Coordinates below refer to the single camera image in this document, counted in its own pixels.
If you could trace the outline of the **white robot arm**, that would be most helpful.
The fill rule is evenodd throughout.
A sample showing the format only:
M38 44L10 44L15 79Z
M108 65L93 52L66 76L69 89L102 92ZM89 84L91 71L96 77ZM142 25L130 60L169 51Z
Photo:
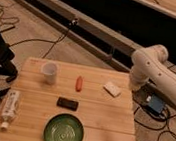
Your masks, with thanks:
M137 91L150 79L176 105L176 74L164 65L168 53L160 44L135 50L131 56L129 88Z

